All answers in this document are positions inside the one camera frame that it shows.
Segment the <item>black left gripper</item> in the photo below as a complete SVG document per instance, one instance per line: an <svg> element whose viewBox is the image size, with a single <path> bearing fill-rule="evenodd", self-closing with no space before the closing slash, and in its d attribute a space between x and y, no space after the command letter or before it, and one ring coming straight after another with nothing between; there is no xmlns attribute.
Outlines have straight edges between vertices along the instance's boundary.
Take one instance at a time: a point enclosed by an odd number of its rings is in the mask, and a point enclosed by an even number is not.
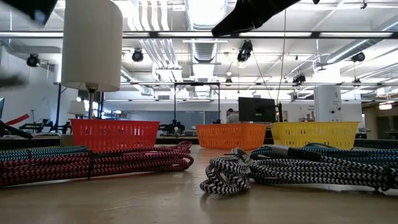
<svg viewBox="0 0 398 224"><path fill-rule="evenodd" d="M22 12L38 26L46 25L57 2L57 0L1 0L2 4Z"/></svg>

